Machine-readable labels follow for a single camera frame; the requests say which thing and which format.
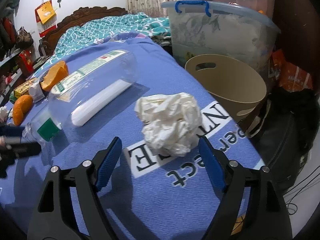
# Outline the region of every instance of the teal patterned blanket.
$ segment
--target teal patterned blanket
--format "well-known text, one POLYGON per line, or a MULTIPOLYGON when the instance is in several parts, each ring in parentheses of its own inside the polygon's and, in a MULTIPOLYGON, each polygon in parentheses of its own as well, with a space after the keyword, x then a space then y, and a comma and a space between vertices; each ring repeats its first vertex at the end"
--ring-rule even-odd
POLYGON ((136 31, 146 36, 170 37, 169 19, 150 18, 145 13, 136 15, 108 16, 85 23, 82 27, 68 29, 59 39, 51 58, 42 66, 46 68, 66 55, 93 44, 96 39, 112 36, 118 33, 136 31))

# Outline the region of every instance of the silver bolt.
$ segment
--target silver bolt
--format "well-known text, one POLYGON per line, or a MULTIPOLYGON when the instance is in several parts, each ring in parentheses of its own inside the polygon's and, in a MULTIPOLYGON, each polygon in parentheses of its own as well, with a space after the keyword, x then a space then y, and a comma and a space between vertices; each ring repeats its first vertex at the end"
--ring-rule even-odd
POLYGON ((237 161, 230 161, 229 162, 231 167, 237 167, 238 166, 238 162, 237 161))
POLYGON ((50 171, 51 172, 53 172, 53 173, 55 173, 55 172, 57 172, 58 171, 58 166, 53 166, 51 169, 50 169, 50 171))
POLYGON ((262 171, 265 172, 265 173, 268 173, 270 171, 270 169, 269 169, 268 166, 263 166, 262 167, 262 171))
POLYGON ((91 165, 91 161, 89 161, 89 160, 86 160, 86 161, 84 161, 83 163, 82 163, 82 166, 84 166, 84 167, 89 167, 90 165, 91 165))

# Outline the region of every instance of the bottle label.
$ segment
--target bottle label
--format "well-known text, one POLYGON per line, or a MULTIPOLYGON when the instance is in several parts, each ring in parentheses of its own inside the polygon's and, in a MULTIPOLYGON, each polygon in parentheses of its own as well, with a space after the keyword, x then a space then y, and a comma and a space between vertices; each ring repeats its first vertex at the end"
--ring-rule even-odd
POLYGON ((77 71, 71 73, 66 78, 58 82, 51 89, 51 93, 55 95, 62 95, 63 93, 68 91, 74 84, 78 83, 81 79, 83 79, 86 75, 88 75, 95 69, 101 67, 105 63, 125 53, 127 53, 125 50, 113 50, 96 58, 95 60, 89 62, 88 64, 84 65, 83 67, 79 68, 77 71))
POLYGON ((38 134, 47 142, 49 142, 60 129, 55 125, 51 118, 44 122, 38 129, 38 134))

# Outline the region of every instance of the crumpled white paper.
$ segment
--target crumpled white paper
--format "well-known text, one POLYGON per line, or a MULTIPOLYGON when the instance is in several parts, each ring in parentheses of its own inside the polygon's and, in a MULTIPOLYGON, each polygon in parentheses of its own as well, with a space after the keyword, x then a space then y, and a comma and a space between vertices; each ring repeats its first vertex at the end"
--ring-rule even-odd
POLYGON ((142 133, 153 155, 185 156, 196 145, 196 130, 202 124, 202 116, 192 95, 142 97, 134 110, 145 124, 142 133))
POLYGON ((0 122, 6 122, 8 118, 9 110, 7 110, 6 106, 0 107, 0 122))

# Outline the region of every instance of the carved wooden headboard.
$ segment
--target carved wooden headboard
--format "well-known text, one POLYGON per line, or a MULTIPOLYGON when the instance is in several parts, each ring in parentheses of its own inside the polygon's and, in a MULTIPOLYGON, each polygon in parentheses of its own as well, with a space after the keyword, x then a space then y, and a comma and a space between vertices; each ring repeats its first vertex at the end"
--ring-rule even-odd
POLYGON ((48 32, 43 38, 42 43, 44 46, 44 51, 47 56, 51 56, 60 37, 66 32, 67 29, 74 26, 82 26, 86 22, 101 19, 106 16, 121 16, 128 14, 124 8, 113 7, 108 9, 107 7, 80 7, 78 10, 74 11, 70 16, 65 17, 60 23, 57 24, 57 28, 48 32))

